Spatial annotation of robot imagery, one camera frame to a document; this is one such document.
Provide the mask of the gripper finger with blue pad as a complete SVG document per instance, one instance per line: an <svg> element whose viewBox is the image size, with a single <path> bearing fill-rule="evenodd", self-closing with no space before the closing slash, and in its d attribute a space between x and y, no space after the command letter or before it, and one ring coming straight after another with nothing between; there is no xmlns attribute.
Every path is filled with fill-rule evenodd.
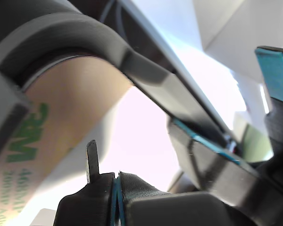
<svg viewBox="0 0 283 226"><path fill-rule="evenodd" d="M113 180L113 225L125 226L126 205L138 198L166 195L135 174L119 172Z"/></svg>

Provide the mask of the blue padded gripper finger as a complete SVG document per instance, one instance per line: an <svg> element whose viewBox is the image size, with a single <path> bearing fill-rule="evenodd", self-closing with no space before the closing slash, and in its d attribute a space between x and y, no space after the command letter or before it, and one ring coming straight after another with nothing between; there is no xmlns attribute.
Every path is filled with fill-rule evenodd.
<svg viewBox="0 0 283 226"><path fill-rule="evenodd" d="M178 163L196 188L229 205L241 205L259 181L241 158L192 132L178 120L168 125Z"/></svg>
<svg viewBox="0 0 283 226"><path fill-rule="evenodd" d="M278 156L283 154L283 48L259 46L255 54L272 105L265 124L274 156Z"/></svg>

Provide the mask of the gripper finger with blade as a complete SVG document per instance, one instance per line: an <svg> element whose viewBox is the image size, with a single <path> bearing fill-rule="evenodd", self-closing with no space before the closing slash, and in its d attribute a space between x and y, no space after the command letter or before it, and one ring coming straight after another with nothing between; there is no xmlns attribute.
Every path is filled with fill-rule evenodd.
<svg viewBox="0 0 283 226"><path fill-rule="evenodd" d="M55 226L108 226L115 174L99 172L97 143L86 146L87 184L78 192L67 195L58 204Z"/></svg>

